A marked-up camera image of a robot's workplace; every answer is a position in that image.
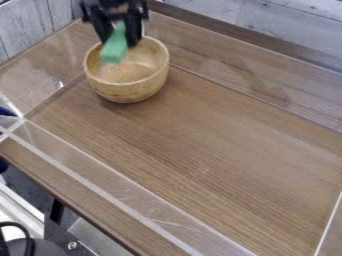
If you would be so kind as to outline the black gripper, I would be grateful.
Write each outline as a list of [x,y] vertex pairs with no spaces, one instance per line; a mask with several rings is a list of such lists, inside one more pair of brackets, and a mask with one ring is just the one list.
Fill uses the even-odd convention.
[[92,15],[91,8],[97,7],[105,14],[123,14],[128,47],[135,47],[141,39],[141,19],[149,18],[147,0],[80,0],[81,19],[92,23],[101,43],[105,43],[113,26],[107,17]]

